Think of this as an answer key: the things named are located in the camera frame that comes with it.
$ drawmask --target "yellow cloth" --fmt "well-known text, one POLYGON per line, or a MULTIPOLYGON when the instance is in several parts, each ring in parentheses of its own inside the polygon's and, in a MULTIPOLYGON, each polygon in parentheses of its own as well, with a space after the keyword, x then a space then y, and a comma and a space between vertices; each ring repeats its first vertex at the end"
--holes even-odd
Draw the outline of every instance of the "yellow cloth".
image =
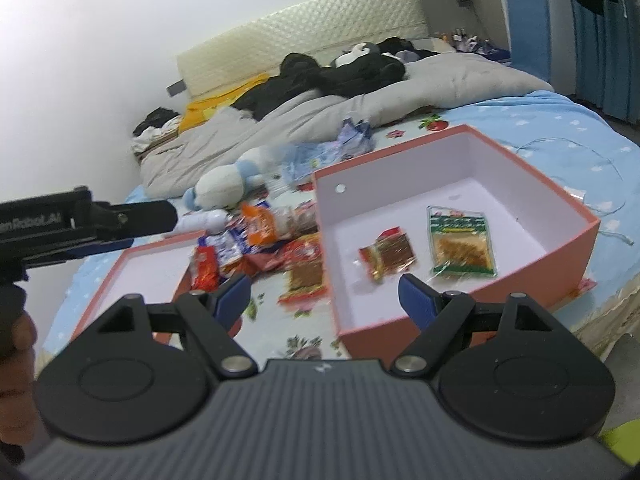
POLYGON ((618 458, 631 466, 640 462, 640 420, 632 420, 600 435, 618 458))
POLYGON ((189 103, 184 113, 184 118, 180 122, 180 127, 178 127, 178 132, 185 132, 189 128, 194 128, 207 122, 216 111, 216 108, 233 103, 247 90, 264 83, 268 78, 269 74, 267 73, 258 74, 236 88, 189 103))

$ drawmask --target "bed sheet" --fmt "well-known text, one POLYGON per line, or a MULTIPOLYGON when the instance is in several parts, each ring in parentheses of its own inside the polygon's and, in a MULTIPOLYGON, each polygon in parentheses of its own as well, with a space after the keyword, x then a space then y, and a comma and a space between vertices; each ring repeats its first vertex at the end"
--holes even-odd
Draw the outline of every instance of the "bed sheet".
MULTIPOLYGON (((501 98, 440 113, 450 124, 467 123, 524 157, 559 184, 585 192, 584 201, 602 218, 601 230, 587 277, 598 285, 556 311, 558 319, 595 351, 616 339, 640 312, 633 301, 640 290, 640 251, 630 240, 640 240, 640 148, 614 132, 594 112, 558 94, 538 91, 518 98, 501 98)), ((424 115, 379 128, 376 148, 428 134, 420 129, 424 115), (388 137, 394 130, 401 137, 388 137)), ((310 194, 287 192, 275 205, 308 200, 310 194)), ((128 202, 146 200, 141 187, 128 202)), ((151 241, 141 238, 136 244, 151 241)), ((119 253, 90 256, 74 275, 43 346, 43 363, 69 340, 92 295, 119 253)), ((325 358, 345 357, 335 339, 331 311, 320 301, 307 312, 279 306, 282 274, 257 280, 252 294, 255 320, 244 316, 236 337, 258 361, 314 353, 325 358)))

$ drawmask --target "curtain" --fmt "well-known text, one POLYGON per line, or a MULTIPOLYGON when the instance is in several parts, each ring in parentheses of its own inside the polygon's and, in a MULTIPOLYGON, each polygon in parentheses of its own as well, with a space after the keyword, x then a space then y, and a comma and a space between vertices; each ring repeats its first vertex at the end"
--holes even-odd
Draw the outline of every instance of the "curtain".
POLYGON ((599 16, 571 0, 575 23, 576 95, 604 113, 640 118, 640 9, 636 0, 604 0, 599 16))

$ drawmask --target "gray blanket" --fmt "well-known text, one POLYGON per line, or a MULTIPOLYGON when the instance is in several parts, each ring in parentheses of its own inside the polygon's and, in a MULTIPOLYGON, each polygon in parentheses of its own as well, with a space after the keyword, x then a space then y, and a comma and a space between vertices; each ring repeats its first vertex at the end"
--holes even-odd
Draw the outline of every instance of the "gray blanket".
POLYGON ((487 99, 521 96, 551 86, 475 54, 440 54, 406 66, 407 79, 351 99, 308 91, 255 121, 248 112, 220 108, 209 121, 159 147, 142 162, 150 198, 181 196, 207 171, 233 164, 248 149, 283 142, 335 140, 342 121, 371 126, 397 121, 431 105, 456 108, 487 99))

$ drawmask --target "cream padded headboard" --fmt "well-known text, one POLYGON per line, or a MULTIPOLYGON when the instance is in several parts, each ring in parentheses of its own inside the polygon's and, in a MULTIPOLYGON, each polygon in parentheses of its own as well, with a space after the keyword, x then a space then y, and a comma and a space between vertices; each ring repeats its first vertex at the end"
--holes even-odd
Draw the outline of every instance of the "cream padded headboard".
POLYGON ((178 55, 178 68, 198 97, 277 73, 289 52, 327 64, 355 43, 391 36, 428 36, 420 0, 312 0, 211 38, 178 55))

